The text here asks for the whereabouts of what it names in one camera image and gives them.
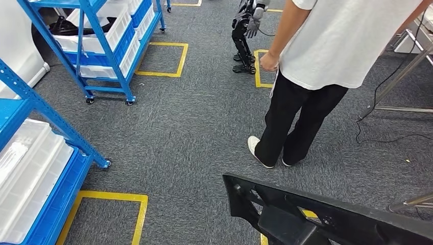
gray carpet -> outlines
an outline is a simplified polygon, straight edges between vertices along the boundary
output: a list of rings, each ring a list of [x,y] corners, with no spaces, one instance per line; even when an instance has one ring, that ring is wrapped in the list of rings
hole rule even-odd
[[[231,17],[237,1],[204,0],[201,7],[173,7],[164,14],[166,34],[152,41],[189,43],[180,78],[135,75],[136,103],[121,95],[97,94],[93,105],[61,65],[36,86],[101,153],[109,170],[92,167],[83,189],[149,196],[140,244],[259,244],[259,235],[229,215],[221,174],[232,172],[280,186],[384,209],[389,203],[431,191],[433,142],[419,137],[395,143],[357,144],[355,120],[372,93],[403,60],[385,52],[364,85],[352,89],[326,118],[309,155],[301,164],[265,169],[250,155],[246,140],[260,136],[269,106],[269,89],[255,88],[251,75],[234,74]],[[268,13],[262,29],[272,34],[279,13]],[[271,38],[258,35],[252,50],[267,49]],[[57,58],[42,42],[45,60]],[[150,46],[140,69],[172,72],[179,47]],[[433,69],[426,62],[383,101],[383,105],[433,105]],[[262,72],[262,82],[272,74]],[[390,140],[407,134],[433,137],[433,115],[374,111],[361,122],[361,139]],[[67,244],[130,244],[137,207],[128,202],[86,200],[81,204]],[[432,220],[427,210],[424,219]],[[418,218],[414,210],[404,214]]]

white t-shirt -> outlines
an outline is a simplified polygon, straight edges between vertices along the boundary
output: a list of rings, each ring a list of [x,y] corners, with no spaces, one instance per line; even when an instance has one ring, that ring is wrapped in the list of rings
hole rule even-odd
[[[311,12],[280,55],[281,73],[309,90],[359,87],[422,0],[292,0]]]

black pants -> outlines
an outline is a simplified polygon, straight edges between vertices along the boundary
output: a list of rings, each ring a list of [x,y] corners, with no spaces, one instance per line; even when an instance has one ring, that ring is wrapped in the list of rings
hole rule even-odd
[[[329,85],[308,90],[278,74],[271,106],[265,116],[266,129],[255,148],[256,157],[273,166],[284,147],[283,160],[293,165],[305,158],[325,117],[337,106],[348,88]],[[302,107],[294,130],[287,135]]]

robot leg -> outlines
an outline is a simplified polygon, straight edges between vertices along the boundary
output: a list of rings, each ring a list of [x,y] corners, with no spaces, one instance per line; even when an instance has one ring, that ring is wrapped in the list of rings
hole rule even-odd
[[[242,61],[242,65],[236,65],[233,67],[233,71],[236,73],[248,73],[248,74],[255,74],[256,69],[252,66],[253,62],[251,62],[251,52],[246,45],[247,42],[244,37],[244,28],[239,29],[235,28],[232,31],[232,38],[234,41],[234,44],[237,48],[237,52],[240,57],[240,61]]]
[[[248,56],[248,58],[250,58],[250,62],[251,63],[256,62],[256,57],[254,57],[251,54],[251,51],[250,51],[250,48],[248,47],[247,39],[245,38],[245,36],[242,36],[242,43],[244,44],[245,48],[247,49],[247,56]],[[240,54],[237,53],[237,54],[233,55],[233,60],[234,61],[242,61],[242,58],[240,57]]]

person's arm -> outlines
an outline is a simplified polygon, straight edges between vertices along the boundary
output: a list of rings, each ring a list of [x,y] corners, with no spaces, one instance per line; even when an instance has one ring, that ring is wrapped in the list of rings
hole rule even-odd
[[[274,41],[269,48],[269,53],[272,56],[279,57],[284,47],[294,36],[297,30],[307,19],[311,8],[301,9],[294,2],[315,2],[311,0],[286,0],[283,12],[281,13],[280,22],[278,24],[277,33]]]
[[[414,21],[418,16],[428,8],[428,6],[433,3],[433,0],[423,0],[422,3],[413,11],[413,13],[406,19],[406,21],[400,26],[400,28],[395,33],[400,34],[409,24]]]

